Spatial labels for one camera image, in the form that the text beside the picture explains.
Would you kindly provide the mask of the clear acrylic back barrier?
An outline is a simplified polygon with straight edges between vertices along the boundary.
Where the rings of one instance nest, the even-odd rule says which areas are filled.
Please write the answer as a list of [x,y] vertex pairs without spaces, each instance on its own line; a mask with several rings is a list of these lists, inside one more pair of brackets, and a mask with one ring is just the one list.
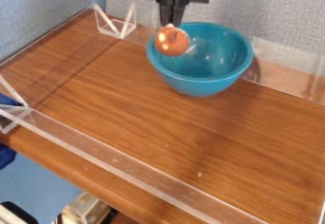
[[[141,26],[126,40],[146,48],[157,33],[154,28]],[[247,39],[253,47],[255,58],[239,79],[325,105],[325,55],[316,55],[255,36]]]

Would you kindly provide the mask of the clear acrylic corner bracket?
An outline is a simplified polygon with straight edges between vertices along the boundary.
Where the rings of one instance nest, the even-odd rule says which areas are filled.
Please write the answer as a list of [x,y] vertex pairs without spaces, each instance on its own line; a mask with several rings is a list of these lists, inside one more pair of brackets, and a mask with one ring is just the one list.
[[94,5],[98,31],[117,39],[125,39],[137,29],[137,5],[132,4],[126,18],[112,18],[98,4]]
[[13,85],[0,75],[0,133],[31,123],[31,108]]

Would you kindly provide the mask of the blue bowl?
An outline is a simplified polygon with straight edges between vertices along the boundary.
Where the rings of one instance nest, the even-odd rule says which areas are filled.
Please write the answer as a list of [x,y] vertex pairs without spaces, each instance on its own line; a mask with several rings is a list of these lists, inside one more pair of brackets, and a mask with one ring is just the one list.
[[205,22],[181,25],[190,46],[180,57],[165,56],[156,48],[156,38],[146,46],[152,66],[166,84],[192,97],[208,97],[228,89],[255,58],[253,47],[233,28]]

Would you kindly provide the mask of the black white object bottom left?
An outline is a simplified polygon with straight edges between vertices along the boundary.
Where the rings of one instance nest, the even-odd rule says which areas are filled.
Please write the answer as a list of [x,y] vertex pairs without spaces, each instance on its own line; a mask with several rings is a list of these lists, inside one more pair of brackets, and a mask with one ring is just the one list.
[[38,220],[13,202],[0,203],[0,224],[38,224]]

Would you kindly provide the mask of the clear acrylic front barrier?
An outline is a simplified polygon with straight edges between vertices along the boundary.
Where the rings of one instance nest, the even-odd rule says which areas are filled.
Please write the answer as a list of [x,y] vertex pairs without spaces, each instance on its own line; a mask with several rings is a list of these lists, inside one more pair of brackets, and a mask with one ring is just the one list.
[[268,224],[34,108],[31,111],[25,128],[208,224]]

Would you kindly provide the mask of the clear acrylic barrier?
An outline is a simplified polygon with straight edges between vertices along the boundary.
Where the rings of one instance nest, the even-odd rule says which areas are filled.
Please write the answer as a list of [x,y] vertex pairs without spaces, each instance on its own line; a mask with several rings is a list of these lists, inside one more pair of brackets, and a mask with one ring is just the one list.
[[[154,28],[141,26],[126,40],[146,48],[157,33]],[[325,105],[325,55],[316,55],[255,36],[247,39],[253,47],[255,58],[239,79]]]
[[268,224],[34,108],[31,111],[25,128],[208,224]]

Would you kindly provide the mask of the metallic object under table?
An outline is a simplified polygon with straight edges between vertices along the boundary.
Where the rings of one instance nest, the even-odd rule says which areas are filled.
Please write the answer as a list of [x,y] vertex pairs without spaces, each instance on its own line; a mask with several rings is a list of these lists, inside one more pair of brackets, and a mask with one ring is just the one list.
[[82,193],[63,208],[53,224],[101,224],[112,209],[94,195]]

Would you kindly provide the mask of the brown and white toy mushroom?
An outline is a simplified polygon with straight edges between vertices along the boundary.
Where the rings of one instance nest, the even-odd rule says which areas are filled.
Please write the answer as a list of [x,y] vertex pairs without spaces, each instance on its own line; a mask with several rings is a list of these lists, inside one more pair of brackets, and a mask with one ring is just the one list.
[[154,38],[154,45],[162,55],[178,57],[182,56],[189,49],[188,33],[176,28],[173,24],[168,24],[158,31]]

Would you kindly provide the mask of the clear acrylic left corner bracket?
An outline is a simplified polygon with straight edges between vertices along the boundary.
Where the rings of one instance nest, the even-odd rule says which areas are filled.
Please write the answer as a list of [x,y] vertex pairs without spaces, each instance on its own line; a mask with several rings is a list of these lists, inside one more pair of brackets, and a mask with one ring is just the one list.
[[0,133],[31,123],[31,108],[13,85],[0,75]]

